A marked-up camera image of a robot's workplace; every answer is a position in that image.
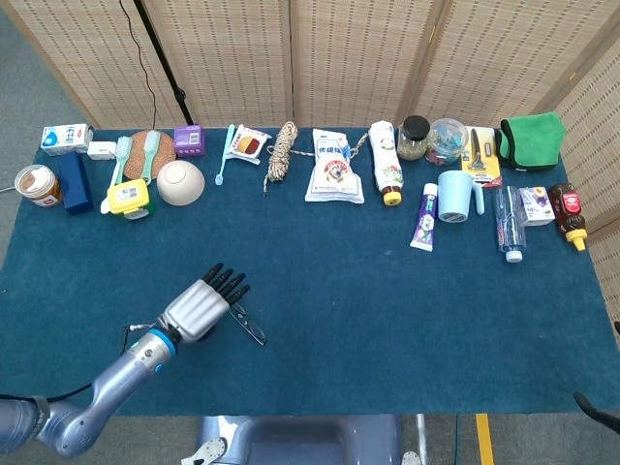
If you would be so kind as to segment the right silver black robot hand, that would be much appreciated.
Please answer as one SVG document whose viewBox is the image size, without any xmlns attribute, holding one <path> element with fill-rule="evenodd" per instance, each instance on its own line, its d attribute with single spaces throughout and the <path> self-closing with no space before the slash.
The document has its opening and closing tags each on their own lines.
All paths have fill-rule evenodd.
<svg viewBox="0 0 620 465">
<path fill-rule="evenodd" d="M 579 409 L 590 419 L 618 434 L 620 432 L 620 418 L 611 413 L 595 408 L 586 396 L 580 392 L 573 394 L 573 399 Z"/>
</svg>

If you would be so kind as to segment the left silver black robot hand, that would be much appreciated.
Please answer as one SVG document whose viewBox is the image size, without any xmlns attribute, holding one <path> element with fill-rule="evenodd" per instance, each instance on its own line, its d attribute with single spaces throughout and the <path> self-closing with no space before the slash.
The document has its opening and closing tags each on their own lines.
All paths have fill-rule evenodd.
<svg viewBox="0 0 620 465">
<path fill-rule="evenodd" d="M 250 290 L 241 286 L 243 272 L 223 270 L 223 264 L 212 266 L 176 297 L 158 317 L 157 327 L 178 343 L 194 343 L 202 339 L 215 324 Z"/>
</svg>

